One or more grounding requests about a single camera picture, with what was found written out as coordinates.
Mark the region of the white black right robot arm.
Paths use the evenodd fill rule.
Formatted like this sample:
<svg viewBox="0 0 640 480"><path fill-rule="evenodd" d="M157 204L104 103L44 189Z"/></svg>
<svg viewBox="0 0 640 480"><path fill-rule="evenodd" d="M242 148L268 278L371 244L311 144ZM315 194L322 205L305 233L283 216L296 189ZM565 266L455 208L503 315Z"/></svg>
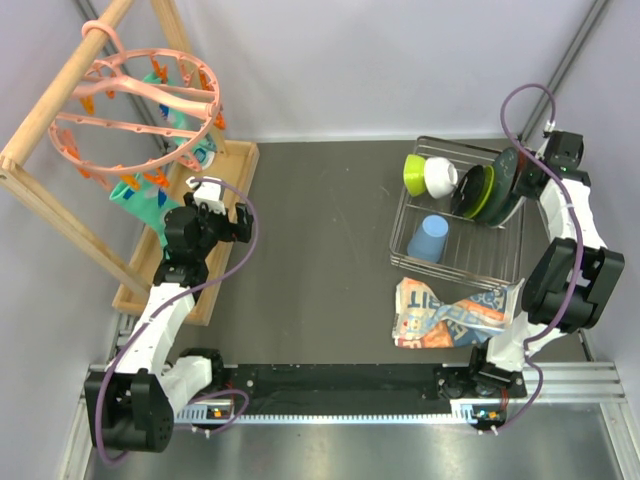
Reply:
<svg viewBox="0 0 640 480"><path fill-rule="evenodd" d="M476 394L518 394L521 372L544 346L600 319L625 266L599 235L583 137L552 131L527 162L516 192L536 199L550 241L524 284L521 312L505 332L472 351L466 380Z"/></svg>

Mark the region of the dark blue speckled plate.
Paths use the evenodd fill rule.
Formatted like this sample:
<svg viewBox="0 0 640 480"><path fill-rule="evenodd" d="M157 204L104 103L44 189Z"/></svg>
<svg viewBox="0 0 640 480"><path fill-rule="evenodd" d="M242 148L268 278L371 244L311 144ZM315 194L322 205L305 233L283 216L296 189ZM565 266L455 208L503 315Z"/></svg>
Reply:
<svg viewBox="0 0 640 480"><path fill-rule="evenodd" d="M492 164L495 179L491 193L475 221L496 227L503 223L518 202L513 186L519 169L519 151L514 147L503 150Z"/></svg>

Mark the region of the lime green plate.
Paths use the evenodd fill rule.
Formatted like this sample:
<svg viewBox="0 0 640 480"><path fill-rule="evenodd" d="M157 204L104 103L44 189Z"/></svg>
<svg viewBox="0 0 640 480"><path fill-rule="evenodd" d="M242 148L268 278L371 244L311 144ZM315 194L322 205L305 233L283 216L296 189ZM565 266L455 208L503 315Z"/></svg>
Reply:
<svg viewBox="0 0 640 480"><path fill-rule="evenodd" d="M480 211L484 208L484 206L486 205L489 196L491 194L491 191L494 187L494 183L495 183L495 169L493 166L483 166L484 170L485 170L485 183L484 183L484 188L482 191L482 194L480 196L480 199L476 202L476 204L472 207L471 211L464 216L464 218L467 219L473 219L475 218Z"/></svg>

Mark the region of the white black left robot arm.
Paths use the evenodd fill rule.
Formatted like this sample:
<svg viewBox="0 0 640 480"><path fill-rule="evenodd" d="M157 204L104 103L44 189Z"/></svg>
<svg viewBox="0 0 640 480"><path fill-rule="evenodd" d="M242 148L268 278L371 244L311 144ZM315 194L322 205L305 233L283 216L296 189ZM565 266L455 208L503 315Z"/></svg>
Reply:
<svg viewBox="0 0 640 480"><path fill-rule="evenodd" d="M221 281L208 277L210 252L220 242L256 244L252 204L238 203L235 212L231 220L225 210L191 202L167 213L166 245L143 314L106 370L84 383L92 442L104 462L164 451L176 415L196 394L212 397L226 387L213 353L194 350L172 368L165 362L201 292Z"/></svg>

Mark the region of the red teal floral plate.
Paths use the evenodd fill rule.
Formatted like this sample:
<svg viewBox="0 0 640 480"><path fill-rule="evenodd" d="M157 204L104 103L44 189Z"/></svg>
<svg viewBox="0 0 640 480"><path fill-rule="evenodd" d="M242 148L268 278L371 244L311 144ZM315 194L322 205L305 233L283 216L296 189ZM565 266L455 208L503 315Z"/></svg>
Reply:
<svg viewBox="0 0 640 480"><path fill-rule="evenodd" d="M517 185L525 167L526 158L518 150L510 147L504 151L508 153L508 159L514 166L514 173L509 183L509 189L505 200L502 202L501 208L494 218L495 226L503 226L515 215L524 202L522 196L517 192Z"/></svg>

